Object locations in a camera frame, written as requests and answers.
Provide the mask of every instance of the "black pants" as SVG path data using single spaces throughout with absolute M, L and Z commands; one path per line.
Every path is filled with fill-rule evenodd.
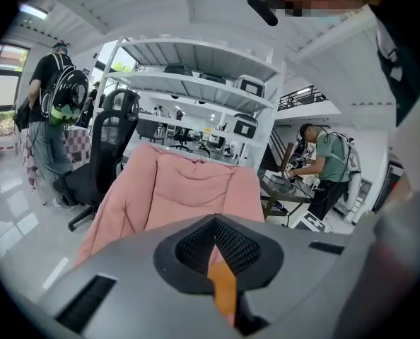
M 308 211 L 320 221 L 323 220 L 336 202 L 348 189 L 348 182 L 321 181 L 318 185 L 321 191 L 315 191 Z

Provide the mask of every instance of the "desk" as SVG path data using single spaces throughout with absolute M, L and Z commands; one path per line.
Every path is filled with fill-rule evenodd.
M 34 161 L 33 143 L 31 142 L 31 139 L 28 135 L 28 129 L 23 129 L 21 131 L 20 142 L 21 160 L 23 166 L 26 167 L 26 173 L 28 174 L 28 183 L 29 185 L 34 187 L 37 167 Z M 81 152 L 81 159 L 82 162 L 84 162 L 84 160 L 86 159 L 86 154 L 88 154 L 91 151 L 91 138 L 89 137 L 88 130 L 85 128 L 72 126 L 68 130 L 65 148 L 67 154 Z
M 267 192 L 269 196 L 267 204 L 265 205 L 265 207 L 262 207 L 264 212 L 264 219 L 266 219 L 270 215 L 286 216 L 287 226 L 290 216 L 293 215 L 296 212 L 296 210 L 298 210 L 303 205 L 303 203 L 309 203 L 309 197 L 314 196 L 314 193 L 309 187 L 305 186 L 304 184 L 301 184 L 301 186 L 292 184 L 287 179 L 273 181 L 270 178 L 262 175 L 259 176 L 259 180 L 260 186 L 264 189 L 265 192 Z M 304 192 L 306 192 L 308 196 L 306 196 L 300 190 L 300 188 L 302 188 L 302 190 L 304 190 Z M 291 212 L 279 212 L 277 210 L 272 211 L 274 207 L 274 202 L 276 200 L 296 202 L 298 203 L 298 205 Z

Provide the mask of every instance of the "jeans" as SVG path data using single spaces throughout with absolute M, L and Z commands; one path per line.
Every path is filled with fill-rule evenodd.
M 53 187 L 58 176 L 47 169 L 47 164 L 60 164 L 64 173 L 72 170 L 71 161 L 64 147 L 64 127 L 52 126 L 45 120 L 29 123 L 29 137 L 33 142 L 37 171 L 51 187 L 56 199 L 62 200 L 62 195 Z
M 345 194 L 348 186 L 348 182 L 321 181 L 318 188 L 322 190 L 314 192 L 314 198 L 309 205 L 308 211 L 320 221 L 323 220 L 339 198 Z

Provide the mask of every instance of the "pink cushion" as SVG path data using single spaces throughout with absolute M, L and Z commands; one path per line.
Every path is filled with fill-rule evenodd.
M 121 237 L 212 213 L 263 221 L 253 168 L 191 160 L 142 143 L 100 204 L 76 265 Z M 211 263 L 220 260 L 215 251 Z

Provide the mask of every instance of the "green shirt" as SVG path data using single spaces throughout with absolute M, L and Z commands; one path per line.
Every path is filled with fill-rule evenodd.
M 318 178 L 320 181 L 329 180 L 333 182 L 346 182 L 349 180 L 349 173 L 345 168 L 345 163 L 338 159 L 331 157 L 334 153 L 337 157 L 345 162 L 344 159 L 344 146 L 341 138 L 334 134 L 329 137 L 325 133 L 321 133 L 317 138 L 317 157 L 325 157 L 325 166 L 323 171 L 319 173 Z

